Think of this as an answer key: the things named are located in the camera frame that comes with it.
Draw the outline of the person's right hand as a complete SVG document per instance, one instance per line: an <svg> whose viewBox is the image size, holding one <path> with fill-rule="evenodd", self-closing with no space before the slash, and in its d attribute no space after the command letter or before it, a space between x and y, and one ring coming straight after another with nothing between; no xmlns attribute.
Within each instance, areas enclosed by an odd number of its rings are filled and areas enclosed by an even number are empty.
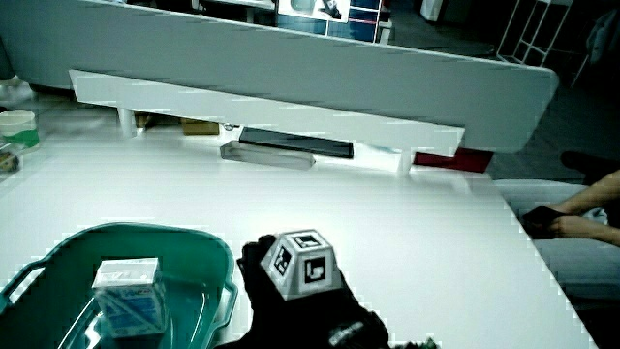
<svg viewBox="0 0 620 349"><path fill-rule="evenodd" d="M243 245L237 264L251 326L217 349L388 347L383 321L360 305L317 231L261 236Z"/></svg>

